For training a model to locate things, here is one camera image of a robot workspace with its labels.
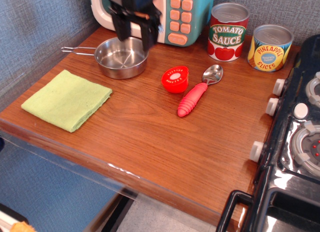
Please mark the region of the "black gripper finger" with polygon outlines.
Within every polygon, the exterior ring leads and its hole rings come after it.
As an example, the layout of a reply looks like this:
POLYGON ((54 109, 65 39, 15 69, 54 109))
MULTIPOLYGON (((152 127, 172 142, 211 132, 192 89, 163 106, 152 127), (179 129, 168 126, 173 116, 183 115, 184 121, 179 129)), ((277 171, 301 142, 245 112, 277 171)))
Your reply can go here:
POLYGON ((144 21, 140 24, 143 50, 150 50, 158 41, 160 21, 144 21))
POLYGON ((111 14, 113 26, 117 37, 120 41, 124 41, 131 36, 131 23, 126 16, 120 14, 111 14))

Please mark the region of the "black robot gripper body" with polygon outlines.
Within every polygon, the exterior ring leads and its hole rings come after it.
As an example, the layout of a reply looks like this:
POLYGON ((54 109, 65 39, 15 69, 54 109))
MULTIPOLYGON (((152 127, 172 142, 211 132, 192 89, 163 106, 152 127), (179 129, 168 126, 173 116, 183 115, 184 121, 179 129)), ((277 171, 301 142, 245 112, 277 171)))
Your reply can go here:
POLYGON ((161 11, 154 5, 154 0, 108 0, 109 13, 124 15, 140 26, 144 21, 160 21, 161 11))

